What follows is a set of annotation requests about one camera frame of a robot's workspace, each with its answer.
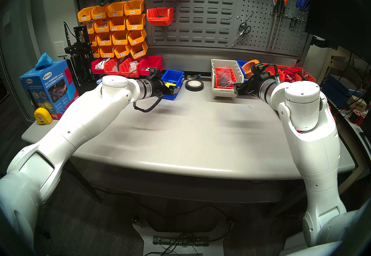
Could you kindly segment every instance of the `light switch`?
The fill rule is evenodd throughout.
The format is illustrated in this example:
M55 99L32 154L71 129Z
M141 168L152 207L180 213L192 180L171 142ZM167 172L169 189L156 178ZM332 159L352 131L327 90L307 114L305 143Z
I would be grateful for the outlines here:
M63 41L55 42L54 43L54 49L57 56L66 56L67 54L64 52L64 43Z

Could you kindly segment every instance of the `yellow storage bin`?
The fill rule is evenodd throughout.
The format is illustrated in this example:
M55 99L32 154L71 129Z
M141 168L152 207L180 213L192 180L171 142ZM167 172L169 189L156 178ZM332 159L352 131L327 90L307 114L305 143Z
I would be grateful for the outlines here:
M81 26L86 25L88 28L88 34L93 34L94 33L94 27L93 27L94 22L95 20L90 20L88 22L84 22Z
M136 44L131 47L130 53L133 56L134 59L141 57L143 55L146 55L148 46L145 42Z
M146 15L131 15L126 19L127 30L142 30L146 23Z
M102 32L97 35L97 44L99 46L109 46L112 44L111 32Z
M111 31L125 30L127 16L113 17L109 19L109 28Z
M108 17L119 17L123 16L123 6L126 1L114 2L107 7Z
M130 31L128 30L119 30L115 31L112 34L112 43L115 45L126 45L128 44L128 36Z
M115 45L101 46L99 47L99 54L103 58L113 57L115 56L115 53L113 51L115 47L116 47Z
M94 47L94 52L93 52L93 57L94 58L99 58L100 57L100 54L99 54L99 47Z
M100 18L106 18L107 17L107 7L109 4L106 4L105 6L95 6L92 9L92 19L100 19Z
M84 22L91 20L92 19L91 12L93 8L94 6L83 8L81 11L79 11L79 13L77 13L77 18L79 19L79 21Z
M98 44L97 44L97 35L98 35L98 33L93 33L93 34L89 34L89 40L91 41L91 47L93 47L93 46L97 46Z
M139 15L144 10L144 0L129 0L123 6L125 15Z
M145 40L147 36L147 32L142 29L142 30L132 30L129 33L128 40L131 45L141 43Z
M115 46L115 55L117 58L121 58L121 57L124 57L124 56L127 56L130 54L130 49L131 49L131 45L130 44L127 44L127 45L116 45Z
M94 22L94 31L96 33L109 32L109 19L99 19Z

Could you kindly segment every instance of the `black scissors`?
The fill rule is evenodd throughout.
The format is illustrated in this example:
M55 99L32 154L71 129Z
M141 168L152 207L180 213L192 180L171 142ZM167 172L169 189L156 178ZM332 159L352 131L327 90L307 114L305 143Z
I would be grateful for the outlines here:
M256 8L254 9L253 13L251 13L251 15L249 16L248 19L246 19L245 22L242 22L238 28L238 30L240 31L239 34L237 34L236 38L232 41L232 43L234 41L236 41L237 38L239 38L242 34L245 35L245 34L248 34L250 31L251 31L251 26L248 25L248 20L251 18L251 16L253 16L253 14L255 13L256 11Z

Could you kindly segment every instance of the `cleaning cloth box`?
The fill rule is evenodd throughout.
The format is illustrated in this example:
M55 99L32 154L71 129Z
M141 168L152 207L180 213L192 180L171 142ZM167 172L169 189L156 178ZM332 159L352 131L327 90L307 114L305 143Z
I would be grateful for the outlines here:
M79 97L67 61L53 61L46 53L40 57L35 68L19 79L35 109L46 108L56 120Z

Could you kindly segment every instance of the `blue cloth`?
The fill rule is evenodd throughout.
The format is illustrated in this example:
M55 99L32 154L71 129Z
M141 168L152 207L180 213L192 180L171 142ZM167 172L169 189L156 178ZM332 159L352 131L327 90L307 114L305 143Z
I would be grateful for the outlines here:
M53 60L45 52L43 55L41 55L38 63L35 66L35 70L40 70L40 69L49 67L50 65L52 65L52 62L53 62Z

